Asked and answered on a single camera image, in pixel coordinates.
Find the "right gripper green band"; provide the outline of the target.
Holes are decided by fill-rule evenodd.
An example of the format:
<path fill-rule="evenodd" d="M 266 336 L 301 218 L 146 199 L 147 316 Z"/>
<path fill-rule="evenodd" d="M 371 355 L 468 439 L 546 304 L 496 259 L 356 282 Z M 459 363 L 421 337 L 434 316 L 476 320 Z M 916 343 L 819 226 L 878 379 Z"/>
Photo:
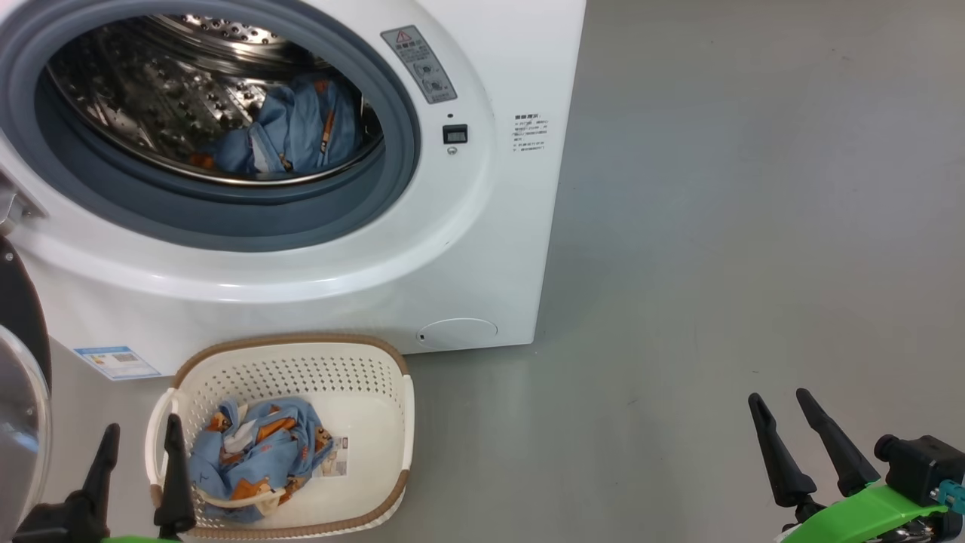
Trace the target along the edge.
<path fill-rule="evenodd" d="M 796 399 L 810 429 L 823 441 L 838 475 L 838 491 L 847 498 L 785 530 L 777 536 L 777 543 L 865 543 L 911 521 L 948 513 L 939 503 L 921 506 L 889 486 L 869 486 L 878 483 L 881 475 L 861 450 L 810 391 L 797 388 Z M 776 505 L 800 508 L 811 503 L 816 484 L 787 450 L 768 405 L 761 395 L 752 393 L 748 406 Z"/>

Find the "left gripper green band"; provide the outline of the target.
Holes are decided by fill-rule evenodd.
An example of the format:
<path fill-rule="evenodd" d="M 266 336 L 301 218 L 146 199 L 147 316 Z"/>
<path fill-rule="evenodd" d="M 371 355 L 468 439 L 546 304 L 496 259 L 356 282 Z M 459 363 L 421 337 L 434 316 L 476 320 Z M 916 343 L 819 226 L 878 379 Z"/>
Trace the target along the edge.
<path fill-rule="evenodd" d="M 111 476 L 117 466 L 120 437 L 120 424 L 109 424 L 82 488 L 69 495 L 67 502 L 35 506 L 11 536 L 11 543 L 180 543 L 180 536 L 194 529 L 197 522 L 182 420 L 169 415 L 166 423 L 164 451 L 168 463 L 155 509 L 155 537 L 111 536 L 107 529 Z"/>

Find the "blue bear-print garment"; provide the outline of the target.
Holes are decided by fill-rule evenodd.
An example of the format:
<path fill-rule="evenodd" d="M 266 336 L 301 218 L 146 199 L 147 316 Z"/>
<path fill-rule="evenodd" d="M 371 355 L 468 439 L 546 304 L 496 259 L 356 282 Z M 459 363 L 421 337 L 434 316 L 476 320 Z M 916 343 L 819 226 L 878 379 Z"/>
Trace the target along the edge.
<path fill-rule="evenodd" d="M 229 398 L 196 436 L 188 474 L 208 517 L 256 523 L 275 515 L 337 448 L 306 400 L 250 406 Z"/>
<path fill-rule="evenodd" d="M 314 174 L 345 164 L 363 138 L 348 83 L 310 73 L 269 90 L 253 123 L 229 130 L 188 162 L 230 174 Z"/>

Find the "black round glass washer door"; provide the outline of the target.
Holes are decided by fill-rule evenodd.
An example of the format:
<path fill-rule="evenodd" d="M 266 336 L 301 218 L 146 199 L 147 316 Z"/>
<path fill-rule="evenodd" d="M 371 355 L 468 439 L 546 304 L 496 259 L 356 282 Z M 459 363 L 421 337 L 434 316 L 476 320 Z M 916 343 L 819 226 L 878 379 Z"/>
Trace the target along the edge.
<path fill-rule="evenodd" d="M 0 539 L 41 499 L 51 463 L 51 344 L 37 290 L 0 236 Z"/>

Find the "product sticker in basket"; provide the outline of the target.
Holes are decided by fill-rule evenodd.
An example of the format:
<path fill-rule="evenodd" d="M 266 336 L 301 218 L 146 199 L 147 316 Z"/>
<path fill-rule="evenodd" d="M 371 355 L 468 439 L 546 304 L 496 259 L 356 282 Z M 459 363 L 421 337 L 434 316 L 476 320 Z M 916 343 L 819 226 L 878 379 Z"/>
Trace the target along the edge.
<path fill-rule="evenodd" d="M 323 463 L 318 466 L 317 475 L 320 477 L 347 477 L 349 468 L 349 436 L 332 437 L 332 447 Z"/>

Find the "cream basket with brown rim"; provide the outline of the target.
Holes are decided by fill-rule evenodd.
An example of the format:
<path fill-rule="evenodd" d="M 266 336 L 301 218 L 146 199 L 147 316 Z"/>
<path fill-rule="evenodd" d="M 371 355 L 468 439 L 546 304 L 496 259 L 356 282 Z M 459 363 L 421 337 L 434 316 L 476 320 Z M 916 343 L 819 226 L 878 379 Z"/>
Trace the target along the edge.
<path fill-rule="evenodd" d="M 225 541 L 309 540 L 361 532 L 388 521 L 403 501 L 413 457 L 415 392 L 406 361 L 371 336 L 308 333 L 225 342 L 191 357 L 152 410 L 144 454 L 156 507 L 167 454 L 169 415 L 194 440 L 214 409 L 234 398 L 255 405 L 297 397 L 312 405 L 334 436 L 349 436 L 347 477 L 320 477 L 268 519 L 232 523 L 204 514 L 194 492 L 196 527 L 189 536 Z"/>

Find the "grey rubber door gasket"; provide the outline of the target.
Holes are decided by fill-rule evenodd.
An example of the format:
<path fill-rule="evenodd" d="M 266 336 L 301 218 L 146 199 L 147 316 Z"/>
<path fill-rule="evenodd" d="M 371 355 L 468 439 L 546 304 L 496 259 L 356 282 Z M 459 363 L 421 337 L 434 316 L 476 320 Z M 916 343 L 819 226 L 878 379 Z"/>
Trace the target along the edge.
<path fill-rule="evenodd" d="M 77 35 L 154 14 L 200 14 L 275 31 L 361 91 L 384 145 L 361 165 L 295 186 L 222 186 L 158 169 L 92 133 L 63 102 L 46 63 Z M 309 0 L 0 2 L 0 166 L 44 206 L 38 231 L 99 251 L 107 224 L 196 250 L 273 252 L 328 243 L 381 216 L 417 171 L 421 131 L 404 69 Z"/>

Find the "metal door hinge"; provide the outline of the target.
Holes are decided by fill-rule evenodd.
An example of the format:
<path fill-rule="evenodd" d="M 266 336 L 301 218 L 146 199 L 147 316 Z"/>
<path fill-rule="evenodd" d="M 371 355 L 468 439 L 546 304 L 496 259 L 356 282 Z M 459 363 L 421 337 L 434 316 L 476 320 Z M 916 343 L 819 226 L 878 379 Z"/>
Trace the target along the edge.
<path fill-rule="evenodd" d="M 25 220 L 42 217 L 46 217 L 42 207 L 0 170 L 0 238 L 9 236 Z"/>

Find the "white front-load washing machine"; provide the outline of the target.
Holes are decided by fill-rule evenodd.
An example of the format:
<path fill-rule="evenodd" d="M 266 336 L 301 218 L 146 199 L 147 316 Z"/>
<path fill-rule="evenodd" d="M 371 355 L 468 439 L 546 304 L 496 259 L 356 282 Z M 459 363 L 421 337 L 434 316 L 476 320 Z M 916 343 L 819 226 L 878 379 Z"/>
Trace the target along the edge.
<path fill-rule="evenodd" d="M 404 71 L 380 34 L 417 26 L 452 80 L 458 99 L 428 104 L 403 76 L 421 99 L 409 186 L 358 230 L 273 252 L 196 250 L 113 224 L 99 251 L 39 232 L 39 205 L 46 217 L 4 238 L 47 334 L 75 360 L 86 364 L 75 348 L 127 346 L 171 376 L 211 345 L 316 331 L 427 353 L 419 330 L 451 318 L 496 324 L 489 348 L 534 339 L 588 0 L 309 2 L 379 38 L 377 52 Z M 445 145 L 445 124 L 468 124 L 468 143 Z"/>

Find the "blue white energy label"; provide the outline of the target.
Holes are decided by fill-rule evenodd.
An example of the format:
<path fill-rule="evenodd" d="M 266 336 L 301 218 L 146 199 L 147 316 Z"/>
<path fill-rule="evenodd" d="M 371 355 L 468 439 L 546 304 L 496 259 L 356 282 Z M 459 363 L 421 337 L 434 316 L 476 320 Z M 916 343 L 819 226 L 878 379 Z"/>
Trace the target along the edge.
<path fill-rule="evenodd" d="M 127 346 L 75 348 L 73 353 L 111 381 L 162 376 L 158 369 L 152 367 L 148 361 Z"/>

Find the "round white filter cover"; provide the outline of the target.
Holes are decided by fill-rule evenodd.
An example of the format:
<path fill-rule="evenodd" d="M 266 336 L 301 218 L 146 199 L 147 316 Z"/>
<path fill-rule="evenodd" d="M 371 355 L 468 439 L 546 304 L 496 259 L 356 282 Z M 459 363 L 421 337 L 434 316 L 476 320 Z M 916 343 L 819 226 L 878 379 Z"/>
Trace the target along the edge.
<path fill-rule="evenodd" d="M 498 335 L 496 324 L 476 318 L 451 318 L 427 324 L 417 334 L 419 343 L 435 351 L 487 348 Z"/>

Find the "grey warning sticker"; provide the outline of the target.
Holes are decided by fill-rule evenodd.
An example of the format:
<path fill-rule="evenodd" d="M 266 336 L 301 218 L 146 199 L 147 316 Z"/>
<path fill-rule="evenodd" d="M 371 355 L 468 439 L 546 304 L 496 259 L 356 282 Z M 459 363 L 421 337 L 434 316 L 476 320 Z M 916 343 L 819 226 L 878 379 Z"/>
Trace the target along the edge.
<path fill-rule="evenodd" d="M 452 80 L 417 26 L 390 29 L 380 35 L 406 67 L 425 102 L 438 104 L 458 99 Z"/>

